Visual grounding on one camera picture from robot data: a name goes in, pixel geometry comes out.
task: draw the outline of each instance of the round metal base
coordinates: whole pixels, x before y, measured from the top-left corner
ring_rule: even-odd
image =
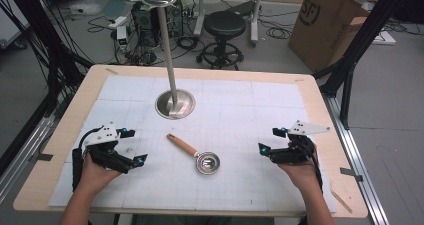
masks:
[[[191,93],[177,89],[177,104],[172,101],[171,91],[162,93],[156,100],[156,111],[167,119],[185,118],[193,112],[196,100]]]

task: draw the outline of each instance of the stool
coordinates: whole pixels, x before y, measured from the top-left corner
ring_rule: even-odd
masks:
[[[244,19],[234,12],[214,12],[205,18],[203,27],[215,37],[216,42],[203,48],[196,61],[201,63],[204,59],[211,65],[211,69],[234,66],[238,71],[237,62],[243,61],[244,56],[236,46],[227,41],[244,33],[246,30]]]

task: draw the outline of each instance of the table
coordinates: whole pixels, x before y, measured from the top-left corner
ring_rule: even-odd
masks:
[[[52,154],[49,162],[38,161],[18,194],[14,208],[20,211],[61,211],[62,208],[48,206],[49,199],[59,179],[61,167],[68,152],[77,139],[80,129],[90,112],[103,83],[108,76],[151,76],[166,77],[165,68],[93,66],[83,81],[56,131],[47,144],[44,153]],[[237,80],[296,84],[299,87],[306,112],[311,123],[332,124],[324,101],[312,76],[297,74],[277,74],[259,72],[219,71],[200,69],[175,69],[176,78]],[[365,217],[368,214],[355,178],[340,173],[340,168],[349,168],[341,143],[333,126],[331,132],[316,134],[317,144],[328,144],[320,148],[321,160],[329,178],[332,194],[335,197],[337,212],[335,217]],[[226,213],[225,211],[169,211],[139,209],[93,209],[93,212],[113,213],[150,213],[150,214],[186,214],[186,215],[227,215],[245,216],[246,213]],[[255,213],[249,216],[293,216],[287,212]]]

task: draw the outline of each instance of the metal disc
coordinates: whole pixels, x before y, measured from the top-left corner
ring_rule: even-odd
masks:
[[[215,173],[220,165],[219,157],[215,153],[205,152],[199,155],[196,161],[197,169],[203,174]]]
[[[174,0],[144,0],[144,3],[156,5],[156,6],[162,6],[162,5],[167,6],[169,4],[173,4]]]
[[[171,91],[159,95],[156,100],[156,111],[167,119],[185,118],[193,112],[196,101],[191,93],[177,89],[177,104],[172,101]]]

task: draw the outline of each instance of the forearm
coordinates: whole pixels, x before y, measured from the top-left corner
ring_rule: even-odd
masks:
[[[79,192],[78,189],[75,190],[66,206],[60,224],[87,225],[93,199],[94,195],[86,195],[83,192]]]
[[[305,202],[308,225],[335,224],[319,187],[311,186],[300,192]]]

